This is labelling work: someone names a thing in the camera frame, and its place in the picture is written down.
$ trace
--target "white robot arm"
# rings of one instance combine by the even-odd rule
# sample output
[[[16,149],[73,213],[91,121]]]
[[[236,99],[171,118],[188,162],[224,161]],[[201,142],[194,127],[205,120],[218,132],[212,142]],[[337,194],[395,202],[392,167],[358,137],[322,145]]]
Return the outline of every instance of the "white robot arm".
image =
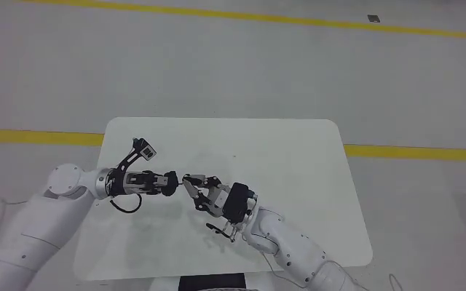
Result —
[[[223,229],[209,223],[208,228],[231,242],[241,233],[251,247],[263,255],[273,255],[297,286],[316,291],[365,290],[312,239],[287,225],[282,215],[258,206],[258,196],[246,185],[234,183],[230,188],[221,184],[217,177],[204,175],[185,175],[183,184],[197,210],[227,220]],[[208,190],[207,196],[201,188]],[[227,234],[229,225],[232,232]]]
[[[9,224],[0,246],[0,290],[25,290],[36,272],[74,235],[95,199],[145,193],[171,196],[178,187],[175,172],[127,172],[139,157],[150,160],[156,152],[144,139],[117,168],[84,172],[63,164],[50,173],[44,190],[34,194]],[[110,201],[118,210],[124,210]]]

